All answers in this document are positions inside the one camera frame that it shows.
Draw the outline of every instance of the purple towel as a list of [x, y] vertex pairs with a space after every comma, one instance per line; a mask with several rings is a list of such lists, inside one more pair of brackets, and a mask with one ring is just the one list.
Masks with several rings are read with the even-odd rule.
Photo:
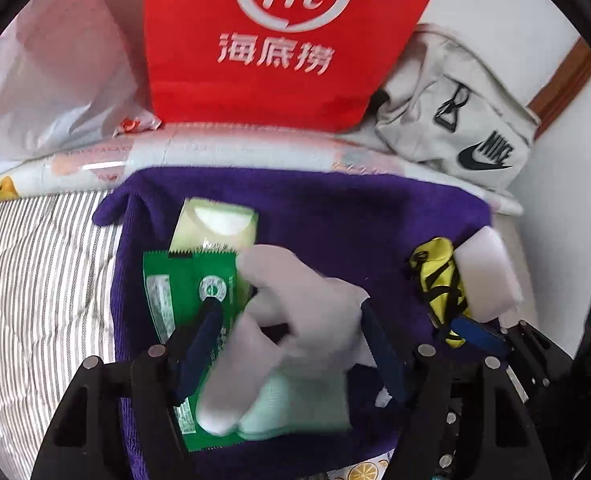
[[[284, 246], [326, 276], [362, 286], [389, 327], [429, 341], [432, 326], [408, 271], [412, 251], [442, 236], [456, 246], [489, 225], [489, 207], [455, 187], [393, 175], [149, 168], [133, 174], [100, 204], [93, 221], [123, 221], [111, 287], [116, 359], [157, 342], [143, 286], [144, 251], [169, 248], [186, 198], [236, 203], [260, 214], [257, 242]], [[395, 402], [375, 408], [382, 388], [376, 370], [348, 374], [352, 431], [288, 435], [193, 454], [201, 476], [292, 480], [360, 462], [392, 449], [405, 420]], [[136, 480], [146, 479], [128, 401], [125, 442]]]

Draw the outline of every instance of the striped fabric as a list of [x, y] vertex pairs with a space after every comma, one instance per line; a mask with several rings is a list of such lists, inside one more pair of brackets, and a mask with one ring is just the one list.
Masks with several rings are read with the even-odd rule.
[[114, 360], [109, 292], [120, 227], [92, 213], [106, 192], [0, 203], [0, 468], [28, 480], [82, 360]]

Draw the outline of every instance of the red bag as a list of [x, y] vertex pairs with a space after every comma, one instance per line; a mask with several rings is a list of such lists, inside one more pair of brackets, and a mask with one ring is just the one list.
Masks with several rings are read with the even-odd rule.
[[164, 121], [359, 122], [429, 0], [146, 0]]

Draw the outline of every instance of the metal screw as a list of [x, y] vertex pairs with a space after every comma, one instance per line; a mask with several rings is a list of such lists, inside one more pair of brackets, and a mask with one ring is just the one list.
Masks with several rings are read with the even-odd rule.
[[490, 355], [484, 360], [484, 364], [486, 364], [491, 370], [497, 370], [499, 368], [499, 359]]
[[418, 353], [424, 357], [433, 357], [435, 355], [435, 348], [431, 345], [422, 344], [418, 346]]
[[442, 469], [446, 469], [451, 465], [451, 462], [453, 462], [453, 457], [451, 455], [442, 455], [440, 457], [440, 462], [438, 463]]
[[98, 366], [99, 362], [100, 358], [98, 356], [91, 355], [87, 357], [84, 361], [82, 361], [82, 366], [85, 367], [87, 370], [92, 370], [92, 368]]
[[153, 345], [149, 348], [149, 356], [150, 357], [162, 357], [167, 349], [164, 345]]

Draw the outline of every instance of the white logo on green package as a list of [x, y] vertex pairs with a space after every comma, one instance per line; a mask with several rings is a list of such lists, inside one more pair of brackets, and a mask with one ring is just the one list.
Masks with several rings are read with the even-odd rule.
[[200, 301], [205, 301], [206, 298], [216, 298], [218, 301], [224, 301], [226, 297], [226, 283], [220, 276], [205, 276], [200, 282], [198, 289], [200, 294]]

